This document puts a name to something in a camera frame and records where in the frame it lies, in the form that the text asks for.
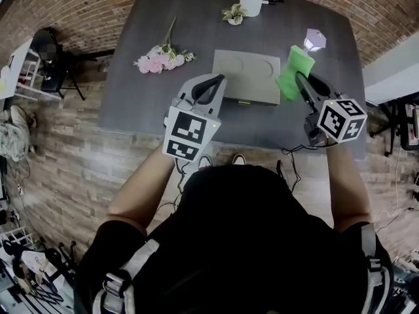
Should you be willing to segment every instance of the wood-pattern floor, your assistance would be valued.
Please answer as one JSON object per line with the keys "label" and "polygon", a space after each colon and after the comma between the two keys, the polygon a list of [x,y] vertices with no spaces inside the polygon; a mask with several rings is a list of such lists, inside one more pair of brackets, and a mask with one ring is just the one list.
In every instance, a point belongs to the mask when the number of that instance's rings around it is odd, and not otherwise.
{"label": "wood-pattern floor", "polygon": [[[17,198],[16,185],[27,175],[27,164],[25,161],[9,161],[5,186],[12,204],[21,212],[22,224],[32,226],[47,241],[68,245],[75,240],[78,258],[91,244],[115,192],[161,141],[161,137],[146,134],[98,131],[96,121],[103,84],[99,81],[81,85],[86,101],[81,101],[73,90],[67,91],[63,101],[13,99],[14,104],[37,115],[39,127],[33,130],[32,136],[38,151],[27,157],[31,174],[22,184],[25,208]],[[377,128],[379,123],[380,120],[374,117],[369,126]],[[383,153],[387,138],[388,135],[369,138],[368,156],[360,166],[374,217],[381,210],[390,214],[380,214],[376,225],[376,229],[381,228],[378,232],[380,239],[393,257],[406,257],[419,242],[419,212],[405,210],[408,207],[419,209],[411,198],[416,188],[413,180],[419,170],[419,155],[404,150],[400,152],[399,206],[395,211],[395,167],[399,144],[396,142],[393,156],[386,158]],[[229,162],[236,152],[243,153],[249,164],[272,170],[276,161],[282,159],[289,180],[292,183],[295,180],[291,161],[280,150],[210,143],[206,151],[213,157],[215,165]],[[295,163],[302,177],[295,190],[296,198],[309,213],[332,224],[326,157],[296,153]],[[196,165],[187,167],[189,174],[193,171],[196,171]],[[162,203],[175,199],[178,180],[179,175],[174,171]],[[150,228],[160,224],[172,211],[170,205],[161,208]]]}

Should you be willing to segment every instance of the brick wall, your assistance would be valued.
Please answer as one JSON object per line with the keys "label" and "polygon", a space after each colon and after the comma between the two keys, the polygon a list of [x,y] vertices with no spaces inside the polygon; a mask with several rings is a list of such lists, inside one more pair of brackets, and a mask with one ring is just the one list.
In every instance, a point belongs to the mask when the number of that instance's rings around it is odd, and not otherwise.
{"label": "brick wall", "polygon": [[[74,53],[114,48],[135,0],[7,0],[0,7],[0,63],[46,26]],[[347,16],[362,64],[419,30],[419,0],[309,0]]]}

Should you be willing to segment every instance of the black chair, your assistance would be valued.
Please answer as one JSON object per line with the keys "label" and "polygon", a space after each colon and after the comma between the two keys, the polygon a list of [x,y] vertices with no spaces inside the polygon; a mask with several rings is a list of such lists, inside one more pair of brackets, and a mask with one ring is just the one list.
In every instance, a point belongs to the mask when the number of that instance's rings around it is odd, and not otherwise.
{"label": "black chair", "polygon": [[[413,105],[411,110],[407,110],[409,105]],[[413,134],[415,138],[419,138],[419,108],[416,108],[418,105],[419,93],[392,100],[388,105],[380,105],[380,109],[387,116],[388,122],[378,131],[370,133],[370,136],[373,138],[383,131],[391,130],[390,151],[384,153],[386,157],[389,157],[393,153],[395,135],[400,136],[400,145],[403,149],[407,151],[419,149],[419,144],[410,144],[409,142],[409,134]]]}
{"label": "black chair", "polygon": [[[47,93],[58,93],[63,99],[61,89],[77,90],[81,99],[86,98],[82,95],[80,88],[70,70],[71,64],[75,61],[74,55],[63,50],[62,45],[58,44],[51,29],[46,28],[36,32],[33,37],[31,49],[41,57],[41,66],[38,73],[44,76],[41,84],[41,91]],[[65,77],[69,76],[74,87],[62,87]]]}

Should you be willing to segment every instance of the forearm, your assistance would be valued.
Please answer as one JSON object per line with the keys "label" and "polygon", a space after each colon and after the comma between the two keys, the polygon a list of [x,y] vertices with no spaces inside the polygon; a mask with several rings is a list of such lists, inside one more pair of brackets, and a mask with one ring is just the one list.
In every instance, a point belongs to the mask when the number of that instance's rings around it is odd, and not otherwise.
{"label": "forearm", "polygon": [[351,223],[371,222],[367,189],[349,148],[345,144],[328,148],[327,164],[335,228],[342,231]]}
{"label": "forearm", "polygon": [[152,221],[174,168],[163,144],[136,169],[117,192],[108,208],[110,217],[132,220],[146,228]]}

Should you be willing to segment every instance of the gray table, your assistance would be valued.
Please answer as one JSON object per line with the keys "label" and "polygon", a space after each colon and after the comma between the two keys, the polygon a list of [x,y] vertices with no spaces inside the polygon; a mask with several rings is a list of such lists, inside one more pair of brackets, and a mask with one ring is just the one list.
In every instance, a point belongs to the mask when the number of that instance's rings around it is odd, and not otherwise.
{"label": "gray table", "polygon": [[[238,1],[137,0],[109,68],[99,128],[163,135],[162,120],[172,98],[186,80],[211,73],[215,49],[277,56],[283,69],[290,46],[302,46],[307,28],[320,29],[327,37],[327,48],[312,53],[312,71],[365,106],[361,64],[346,17],[304,0],[284,0],[262,6],[260,15],[240,26],[222,22],[221,10]],[[133,61],[163,40],[175,16],[172,43],[199,60],[159,75],[140,73]],[[308,113],[301,99],[281,99],[277,107],[224,101],[219,114],[223,124],[213,140],[266,148],[307,145],[303,124]],[[364,128],[358,140],[349,142],[357,159],[365,157],[365,140]]]}

